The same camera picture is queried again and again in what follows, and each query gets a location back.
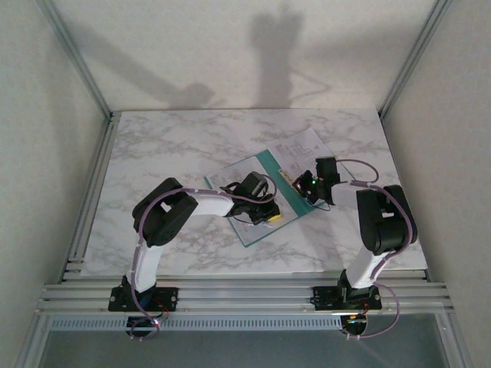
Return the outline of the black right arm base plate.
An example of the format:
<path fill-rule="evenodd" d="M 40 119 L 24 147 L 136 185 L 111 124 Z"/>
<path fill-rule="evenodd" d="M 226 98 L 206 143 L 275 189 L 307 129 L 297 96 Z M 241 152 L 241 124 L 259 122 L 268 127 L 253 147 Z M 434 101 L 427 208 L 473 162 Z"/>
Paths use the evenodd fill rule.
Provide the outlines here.
<path fill-rule="evenodd" d="M 310 303 L 316 311 L 365 311 L 381 310 L 379 289 L 370 286 L 362 289 L 346 287 L 317 286 L 312 288 Z"/>

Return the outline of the black controller board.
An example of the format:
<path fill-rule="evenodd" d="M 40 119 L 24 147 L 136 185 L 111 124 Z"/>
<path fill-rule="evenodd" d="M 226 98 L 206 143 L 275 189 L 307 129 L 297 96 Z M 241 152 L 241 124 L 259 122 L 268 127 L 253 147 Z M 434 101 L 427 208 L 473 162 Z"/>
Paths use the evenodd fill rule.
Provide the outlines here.
<path fill-rule="evenodd" d="M 341 333 L 348 339 L 360 339 L 367 328 L 367 312 L 341 315 Z"/>
<path fill-rule="evenodd" d="M 131 340 L 144 341 L 158 335 L 160 332 L 161 316 L 128 317 L 126 322 L 126 333 Z"/>

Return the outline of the aluminium frame post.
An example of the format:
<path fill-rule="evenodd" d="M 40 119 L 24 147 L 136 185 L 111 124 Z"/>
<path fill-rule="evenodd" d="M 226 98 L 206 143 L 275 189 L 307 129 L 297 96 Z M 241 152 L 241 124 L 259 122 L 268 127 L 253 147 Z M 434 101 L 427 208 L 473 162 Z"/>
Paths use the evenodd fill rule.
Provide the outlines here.
<path fill-rule="evenodd" d="M 112 117 L 112 111 L 109 108 L 107 101 L 103 97 L 101 89 L 98 87 L 93 74 L 82 57 L 79 47 L 77 46 L 77 43 L 69 30 L 68 24 L 63 19 L 63 16 L 54 3 L 54 0 L 35 0 L 35 2 L 47 19 L 55 37 L 58 39 L 58 42 L 64 49 L 70 62 L 78 72 L 84 86 L 86 87 L 93 101 L 96 103 L 97 108 L 102 113 L 105 120 L 110 120 Z"/>
<path fill-rule="evenodd" d="M 434 0 L 394 82 L 378 108 L 377 114 L 381 122 L 386 120 L 394 108 L 452 3 L 453 0 Z"/>

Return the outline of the aluminium frame leg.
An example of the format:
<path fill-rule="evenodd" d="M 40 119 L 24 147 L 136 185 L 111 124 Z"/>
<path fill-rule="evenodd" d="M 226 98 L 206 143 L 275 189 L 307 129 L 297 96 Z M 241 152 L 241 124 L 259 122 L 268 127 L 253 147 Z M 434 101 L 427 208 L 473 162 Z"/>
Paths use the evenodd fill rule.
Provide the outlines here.
<path fill-rule="evenodd" d="M 474 368 L 456 314 L 435 315 L 449 368 Z"/>
<path fill-rule="evenodd" d="M 47 315 L 33 317 L 14 368 L 39 368 L 51 324 Z"/>

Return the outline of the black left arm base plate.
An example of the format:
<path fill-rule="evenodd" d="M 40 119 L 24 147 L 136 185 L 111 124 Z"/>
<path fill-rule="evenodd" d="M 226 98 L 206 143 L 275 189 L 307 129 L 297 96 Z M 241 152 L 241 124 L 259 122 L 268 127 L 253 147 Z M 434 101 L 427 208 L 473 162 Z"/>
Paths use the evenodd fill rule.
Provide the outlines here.
<path fill-rule="evenodd" d="M 152 287 L 142 293 L 136 291 L 135 296 L 140 306 L 147 312 L 174 312 L 178 300 L 177 287 Z M 136 306 L 129 284 L 114 287 L 110 293 L 108 304 L 110 312 L 136 312 Z"/>

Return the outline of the white paper sheet with drawings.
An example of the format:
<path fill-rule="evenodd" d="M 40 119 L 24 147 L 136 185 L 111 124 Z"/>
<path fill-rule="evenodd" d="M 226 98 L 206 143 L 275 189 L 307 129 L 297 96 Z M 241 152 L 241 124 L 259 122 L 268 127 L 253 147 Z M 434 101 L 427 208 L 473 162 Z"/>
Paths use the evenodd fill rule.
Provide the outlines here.
<path fill-rule="evenodd" d="M 266 168 L 272 169 L 273 178 L 281 181 L 280 191 L 296 214 L 303 216 L 313 211 L 312 204 L 293 189 L 293 182 L 306 170 L 317 178 L 315 159 L 333 156 L 333 152 L 312 128 L 269 145 L 267 152 Z"/>
<path fill-rule="evenodd" d="M 273 178 L 272 169 L 267 169 L 266 164 L 263 164 L 259 159 L 261 155 L 262 154 L 260 153 L 251 156 L 231 166 L 227 166 L 224 169 L 211 173 L 205 178 L 206 183 L 211 189 L 218 189 L 220 186 L 225 186 L 232 182 L 241 182 L 250 172 L 256 171 L 270 176 L 277 185 L 278 192 L 275 196 L 275 202 L 279 207 L 280 214 L 282 214 L 282 223 L 279 226 L 267 226 L 264 222 L 260 225 L 251 225 L 233 218 L 229 220 L 244 247 L 249 247 L 256 242 L 259 242 L 263 238 L 279 230 L 281 227 L 287 225 L 289 222 L 296 220 L 298 217 L 295 210 L 280 192 L 281 181 Z"/>

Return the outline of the aluminium mounting rail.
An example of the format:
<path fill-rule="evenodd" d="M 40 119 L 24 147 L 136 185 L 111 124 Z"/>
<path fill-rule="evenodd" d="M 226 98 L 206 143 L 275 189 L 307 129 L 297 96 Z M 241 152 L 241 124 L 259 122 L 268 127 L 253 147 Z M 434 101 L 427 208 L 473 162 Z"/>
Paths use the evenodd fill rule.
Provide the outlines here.
<path fill-rule="evenodd" d="M 429 282 L 419 271 L 388 272 L 380 282 L 382 313 L 392 314 L 400 305 L 405 314 L 451 311 L 453 302 L 443 282 Z M 79 278 L 46 285 L 36 314 L 92 315 L 109 313 L 115 279 Z M 252 278 L 161 278 L 160 287 L 178 288 L 176 314 L 313 314 L 310 300 L 315 286 L 333 286 L 326 274 L 263 275 Z"/>

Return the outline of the aluminium side rail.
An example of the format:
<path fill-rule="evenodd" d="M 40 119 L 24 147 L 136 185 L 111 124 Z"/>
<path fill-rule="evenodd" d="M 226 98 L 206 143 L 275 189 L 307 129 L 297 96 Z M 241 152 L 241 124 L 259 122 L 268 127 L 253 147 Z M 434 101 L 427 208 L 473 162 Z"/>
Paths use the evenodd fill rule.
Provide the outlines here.
<path fill-rule="evenodd" d="M 114 141 L 117 136 L 121 114 L 121 111 L 112 112 L 110 118 L 103 122 L 101 134 L 97 141 L 96 150 L 88 172 L 87 184 L 82 197 L 80 211 L 74 224 L 74 230 L 67 249 L 67 255 L 64 258 L 61 272 L 56 281 L 57 284 L 60 284 L 64 280 L 68 264 L 72 259 L 78 263 L 84 261 L 84 255 L 86 253 L 88 240 L 91 235 L 91 229 L 104 185 L 104 178 L 107 173 Z"/>

